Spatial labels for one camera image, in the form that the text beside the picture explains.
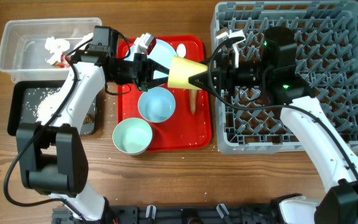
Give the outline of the light blue bowl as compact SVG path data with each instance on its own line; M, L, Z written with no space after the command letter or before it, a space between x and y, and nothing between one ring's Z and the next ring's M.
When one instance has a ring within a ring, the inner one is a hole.
M140 95L137 106L141 117L145 120L162 123L174 114L176 100L168 89L155 87Z

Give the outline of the white rice pile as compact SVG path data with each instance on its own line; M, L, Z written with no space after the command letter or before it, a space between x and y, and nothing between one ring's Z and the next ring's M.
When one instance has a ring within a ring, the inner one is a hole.
M26 111L29 111L33 117L39 118L46 114L52 114L55 109L55 101L58 100L58 92L60 88L33 88L30 89L26 96L24 106Z

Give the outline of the red snack wrapper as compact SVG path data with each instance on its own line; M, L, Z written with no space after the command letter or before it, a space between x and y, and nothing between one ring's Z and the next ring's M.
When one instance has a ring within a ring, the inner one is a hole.
M69 68L70 64L68 62L55 62L53 66L57 68Z

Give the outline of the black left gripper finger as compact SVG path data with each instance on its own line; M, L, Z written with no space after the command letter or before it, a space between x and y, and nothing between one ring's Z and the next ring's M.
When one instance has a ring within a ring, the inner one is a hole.
M169 72L170 72L170 69L169 69L169 68L167 68L167 67L165 67L165 66L159 64L158 62L156 62L156 61L154 61L154 60L152 60L152 59L150 59L150 58L147 59L147 63L148 63L148 65L149 65L149 68L150 68L151 70L153 70L153 71L156 70L156 71L162 72L162 73L164 73L164 74L166 74L166 75L168 75Z
M153 80L151 80L149 82L145 82L143 84L143 90L148 91L149 89L163 85L166 82L168 82L168 77L153 79Z

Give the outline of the mint green bowl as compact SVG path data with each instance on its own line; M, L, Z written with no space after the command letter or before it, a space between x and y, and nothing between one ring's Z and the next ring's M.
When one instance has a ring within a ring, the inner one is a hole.
M152 142L153 131L148 122L140 118L122 120L112 134L115 147L121 152L135 156L142 154Z

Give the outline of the brown carrot stick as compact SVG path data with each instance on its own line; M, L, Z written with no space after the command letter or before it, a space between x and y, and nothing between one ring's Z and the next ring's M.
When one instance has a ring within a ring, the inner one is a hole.
M197 93L198 93L197 90L189 90L190 112L191 112L191 114L195 114L195 112L196 112Z

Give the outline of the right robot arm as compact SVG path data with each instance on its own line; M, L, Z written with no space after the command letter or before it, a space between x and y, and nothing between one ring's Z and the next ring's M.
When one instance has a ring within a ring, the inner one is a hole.
M312 200L302 194L286 195L268 204L248 205L244 223L358 223L358 157L331 125L310 85L295 69L294 32L271 27L264 33L259 63L241 62L214 68L211 60L194 62L173 57L161 83L170 88L205 90L216 98L221 90L259 86L268 109L295 135L322 180L325 196Z

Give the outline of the brown food scrap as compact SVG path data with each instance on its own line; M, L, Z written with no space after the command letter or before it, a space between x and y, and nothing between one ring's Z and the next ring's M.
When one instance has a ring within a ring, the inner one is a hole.
M95 114L87 113L83 121L83 124L94 123L94 121L95 121Z

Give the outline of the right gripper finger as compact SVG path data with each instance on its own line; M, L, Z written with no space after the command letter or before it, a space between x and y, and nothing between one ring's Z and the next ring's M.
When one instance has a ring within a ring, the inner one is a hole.
M189 84L196 86L202 90L212 90L216 88L213 72L201 72L188 78Z
M218 52L221 50L221 48L223 46L232 46L233 44L236 44L238 42L242 42L244 41L244 38L243 37L231 37L231 38L228 38L224 41L222 41L216 48L215 50L212 52L212 55L210 57L210 61L209 63L212 64L214 59L215 59L215 56L217 56Z

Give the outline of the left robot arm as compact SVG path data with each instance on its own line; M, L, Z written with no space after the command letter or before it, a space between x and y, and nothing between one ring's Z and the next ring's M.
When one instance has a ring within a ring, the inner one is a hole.
M87 181L88 160L80 139L80 129L89 107L108 83L135 86L147 91L167 82L154 78L154 71L168 73L149 58L156 38L149 33L126 42L128 51L117 56L123 35L110 27L96 26L91 38L72 51L61 49L70 70L50 108L40 112L34 123L21 123L16 131L17 156L22 184L47 202L64 204L80 223L117 223L108 200Z

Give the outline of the white napkin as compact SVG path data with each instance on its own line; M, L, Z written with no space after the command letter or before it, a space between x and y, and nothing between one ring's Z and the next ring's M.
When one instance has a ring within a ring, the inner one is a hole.
M56 39L55 37L48 37L44 45L45 49L49 51L52 56L46 60L50 65L55 62L67 62L66 55L72 47L72 44L66 39Z

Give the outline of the yellow plastic cup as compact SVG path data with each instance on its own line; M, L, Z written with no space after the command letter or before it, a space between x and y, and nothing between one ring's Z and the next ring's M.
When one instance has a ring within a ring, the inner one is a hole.
M207 70L208 67L202 63L174 56L168 74L167 86L169 88L201 90L201 88L190 84L189 78Z

